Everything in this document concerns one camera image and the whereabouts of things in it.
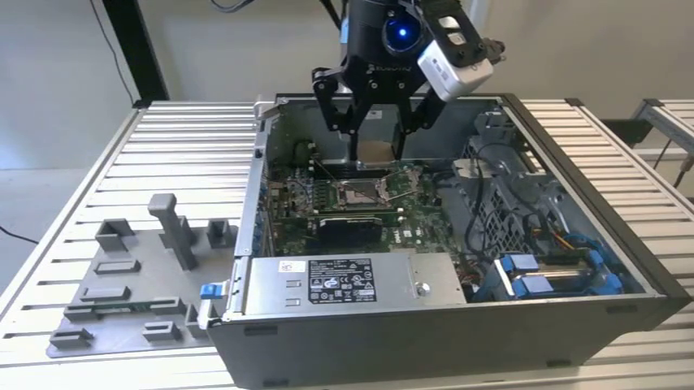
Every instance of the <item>green circuit board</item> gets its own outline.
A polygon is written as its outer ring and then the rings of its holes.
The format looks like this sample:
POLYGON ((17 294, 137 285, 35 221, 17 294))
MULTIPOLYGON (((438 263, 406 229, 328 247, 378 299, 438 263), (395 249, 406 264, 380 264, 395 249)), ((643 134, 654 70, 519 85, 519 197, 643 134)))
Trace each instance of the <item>green circuit board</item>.
POLYGON ((270 188, 275 256, 460 252, 431 176, 415 164, 375 179, 316 179, 299 169, 270 188), (326 246, 316 233, 324 219, 378 219, 380 238, 326 246))

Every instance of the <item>cable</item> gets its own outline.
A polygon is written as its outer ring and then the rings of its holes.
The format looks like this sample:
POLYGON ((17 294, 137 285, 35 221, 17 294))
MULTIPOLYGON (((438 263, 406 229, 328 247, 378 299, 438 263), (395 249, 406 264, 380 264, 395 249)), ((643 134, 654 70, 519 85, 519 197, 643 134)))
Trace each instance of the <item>cable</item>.
POLYGON ((339 14, 339 20, 344 20, 344 18, 347 17, 347 3, 350 2, 350 0, 343 0, 343 8, 342 8, 342 11, 340 11, 340 14, 339 14))
POLYGON ((673 184, 673 186, 675 188, 679 187, 679 183, 682 183, 682 179, 685 179, 685 173, 686 173, 685 171, 679 171, 679 174, 677 175, 677 179, 674 180, 674 184, 673 184))
POLYGON ((655 164, 653 164, 653 169, 658 168, 658 164, 661 163, 662 156, 665 155, 665 152, 669 150, 671 143, 673 143, 673 140, 667 140, 667 143, 665 144, 665 147, 662 148, 662 152, 661 152, 661 154, 658 154, 658 158, 655 159, 655 164))
POLYGON ((487 234, 487 225, 488 225, 488 221, 491 221, 491 217, 495 215, 495 210, 491 211, 488 214, 487 214, 487 218, 484 218, 483 222, 482 222, 482 227, 483 227, 483 230, 482 230, 482 234, 483 234, 483 238, 482 238, 482 251, 487 251, 490 249, 492 249, 496 245, 496 241, 499 240, 499 237, 495 237, 496 240, 494 240, 494 242, 491 244, 487 245, 487 237, 488 237, 488 234, 487 234))
POLYGON ((599 242, 597 242, 593 238, 590 238, 585 234, 570 233, 566 236, 563 236, 563 239, 566 241, 577 240, 578 245, 573 245, 575 248, 585 248, 586 246, 582 244, 582 242, 585 242, 587 244, 587 247, 589 248, 593 247, 593 249, 595 249, 598 251, 599 255, 603 258, 606 258, 606 253, 605 253, 605 250, 603 250, 603 246, 599 244, 599 242))
MULTIPOLYGON (((484 144, 483 147, 479 148, 479 150, 476 151, 476 158, 480 158, 483 161, 486 161, 488 165, 494 165, 494 164, 492 164, 492 163, 491 163, 491 162, 490 162, 484 157, 482 157, 479 154, 480 154, 480 152, 484 150, 484 148, 486 148, 487 146, 492 146, 492 145, 495 145, 495 146, 503 146, 503 147, 511 149, 511 151, 513 151, 515 154, 518 154, 517 149, 515 149, 513 146, 510 146, 509 144, 504 144, 504 143, 502 143, 502 142, 490 142, 488 144, 484 144)), ((538 220, 539 220, 539 222, 541 222, 542 230, 545 231, 546 234, 549 234, 549 233, 550 233, 550 225, 549 225, 549 222, 547 222, 547 217, 546 217, 546 216, 541 213, 541 211, 539 211, 539 210, 538 210, 538 209, 537 209, 537 208, 530 204, 530 202, 526 201, 526 200, 521 197, 521 195, 518 194, 518 192, 517 192, 515 189, 513 188, 511 183, 509 183, 507 188, 509 188, 509 193, 511 193, 513 197, 517 198, 518 203, 521 203, 521 204, 525 206, 525 208, 530 210, 530 213, 538 217, 538 220)))
POLYGON ((101 18, 99 17, 99 12, 96 12, 95 0, 89 0, 89 4, 91 4, 91 10, 95 12, 96 23, 99 23, 99 29, 101 30, 101 35, 104 37, 104 41, 107 41, 108 49, 111 50, 112 61, 116 64, 116 71, 119 71, 120 83, 123 83, 123 88, 124 88, 125 92, 128 93, 129 105, 132 106, 135 104, 135 99, 132 98, 132 93, 131 93, 131 90, 128 89, 128 85, 125 84, 125 78, 123 77, 123 71, 120 70, 119 56, 116 55, 116 50, 113 50, 113 45, 111 45, 111 41, 108 40, 107 30, 104 30, 104 25, 101 23, 101 18))
POLYGON ((338 12, 335 11, 335 6, 332 5, 332 0, 320 0, 320 4, 326 8, 330 19, 332 19, 332 22, 335 23, 335 27, 338 30, 342 29, 342 22, 339 20, 338 12))
POLYGON ((0 232, 3 232, 4 234, 7 234, 8 236, 13 237, 13 238, 19 238, 20 240, 24 240, 25 242, 31 242, 32 244, 37 244, 39 241, 36 240, 32 240, 31 238, 27 238, 24 236, 20 236, 19 234, 13 234, 8 229, 5 229, 3 226, 0 226, 0 232))
POLYGON ((566 246, 567 249, 575 249, 574 248, 574 245, 571 245, 569 242, 566 242, 566 240, 562 238, 562 236, 559 234, 557 234, 555 232, 553 232, 553 235, 554 235, 554 238, 557 238, 557 241, 559 241, 563 246, 566 246))
POLYGON ((235 12, 243 10, 246 6, 252 2, 255 2, 255 0, 239 0, 232 6, 223 6, 218 3, 216 0, 210 0, 210 3, 215 10, 218 10, 223 14, 234 14, 235 12))
POLYGON ((472 231, 472 227, 475 226, 475 221, 478 220, 479 213, 482 211, 482 200, 483 200, 483 191, 484 191, 484 174, 482 172, 482 167, 479 166, 479 160, 476 159, 476 156, 478 156, 478 154, 475 154, 475 158, 474 158, 474 160, 471 160, 471 164, 474 161, 475 166, 476 166, 476 194, 475 194, 476 196, 475 196, 475 205, 472 207, 472 216, 470 218, 470 222, 467 223, 464 238, 466 238, 467 249, 475 254, 475 256, 480 260, 484 261, 484 260, 487 260, 487 256, 484 255, 483 248, 482 248, 482 250, 472 248, 471 241, 470 241, 470 233, 472 231))

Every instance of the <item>gray floor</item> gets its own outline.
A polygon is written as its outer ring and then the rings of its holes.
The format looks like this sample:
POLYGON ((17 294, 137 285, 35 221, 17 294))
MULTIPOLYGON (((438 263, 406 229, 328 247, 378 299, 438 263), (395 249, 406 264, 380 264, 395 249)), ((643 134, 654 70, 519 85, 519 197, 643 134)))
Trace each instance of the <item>gray floor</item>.
MULTIPOLYGON (((87 169, 0 171, 0 225, 39 241, 85 174, 87 169)), ((0 292, 33 246, 0 234, 0 292)))

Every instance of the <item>sticker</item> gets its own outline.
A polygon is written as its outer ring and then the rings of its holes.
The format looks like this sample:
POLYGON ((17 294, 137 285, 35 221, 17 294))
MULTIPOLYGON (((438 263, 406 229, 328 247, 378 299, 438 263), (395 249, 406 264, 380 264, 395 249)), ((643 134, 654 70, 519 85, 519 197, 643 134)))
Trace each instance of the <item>sticker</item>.
POLYGON ((308 297, 312 304, 376 301, 370 258, 308 261, 308 297))
POLYGON ((306 272, 306 262, 280 260, 279 272, 306 272))
POLYGON ((383 119, 383 111, 382 110, 368 111, 367 117, 364 118, 364 120, 370 120, 370 119, 383 119))

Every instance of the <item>gray post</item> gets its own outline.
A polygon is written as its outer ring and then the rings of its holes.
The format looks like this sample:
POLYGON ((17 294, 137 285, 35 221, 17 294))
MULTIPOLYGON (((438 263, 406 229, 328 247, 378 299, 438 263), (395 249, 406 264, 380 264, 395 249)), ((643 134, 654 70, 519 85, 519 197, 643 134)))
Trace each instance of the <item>gray post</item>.
POLYGON ((167 243, 174 249, 174 254, 176 255, 182 269, 188 271, 198 266, 198 260, 191 250, 188 234, 183 231, 175 208, 176 196, 172 193, 155 194, 147 206, 149 214, 156 217, 162 223, 167 243))

